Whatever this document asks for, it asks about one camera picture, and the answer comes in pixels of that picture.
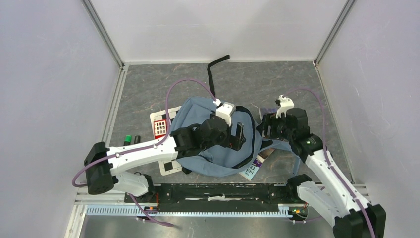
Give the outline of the blue grey backpack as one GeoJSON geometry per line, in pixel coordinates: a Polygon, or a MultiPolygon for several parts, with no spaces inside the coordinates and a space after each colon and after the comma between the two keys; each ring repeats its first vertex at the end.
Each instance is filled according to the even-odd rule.
{"type": "Polygon", "coordinates": [[[211,141],[204,144],[204,131],[210,128],[210,119],[215,116],[215,105],[209,98],[189,98],[171,122],[171,137],[189,148],[179,151],[177,161],[190,171],[212,177],[225,177],[246,170],[259,152],[266,149],[291,151],[288,142],[263,138],[263,126],[257,124],[251,112],[237,106],[232,116],[233,129],[243,129],[243,138],[238,139],[226,131],[221,144],[211,141]]]}

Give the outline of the purple galaxy cover book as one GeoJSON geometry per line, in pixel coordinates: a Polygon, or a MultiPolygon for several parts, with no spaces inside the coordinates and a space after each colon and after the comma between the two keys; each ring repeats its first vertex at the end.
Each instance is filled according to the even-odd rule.
{"type": "Polygon", "coordinates": [[[259,108],[258,112],[259,112],[260,121],[261,122],[263,121],[264,116],[266,114],[276,114],[277,110],[278,108],[259,108]]]}

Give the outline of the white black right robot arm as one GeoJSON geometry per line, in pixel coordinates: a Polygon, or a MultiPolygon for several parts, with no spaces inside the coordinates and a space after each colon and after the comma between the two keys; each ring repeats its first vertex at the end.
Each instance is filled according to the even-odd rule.
{"type": "Polygon", "coordinates": [[[289,142],[292,152],[324,186],[320,189],[307,175],[292,177],[286,188],[290,201],[302,200],[312,206],[330,224],[336,238],[384,237],[384,208],[371,204],[348,181],[322,139],[311,133],[305,110],[292,108],[279,116],[265,114],[262,126],[264,136],[289,142]]]}

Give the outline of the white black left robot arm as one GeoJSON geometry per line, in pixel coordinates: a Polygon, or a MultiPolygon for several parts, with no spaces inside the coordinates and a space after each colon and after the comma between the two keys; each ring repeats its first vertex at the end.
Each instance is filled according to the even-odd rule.
{"type": "Polygon", "coordinates": [[[214,146],[239,151],[246,141],[243,127],[238,122],[236,134],[232,135],[224,119],[213,116],[202,124],[179,128],[166,139],[109,148],[104,142],[95,143],[84,161],[88,193],[98,195],[115,189],[150,202],[156,195],[152,180],[146,175],[131,175],[127,170],[159,160],[197,156],[214,146]]]}

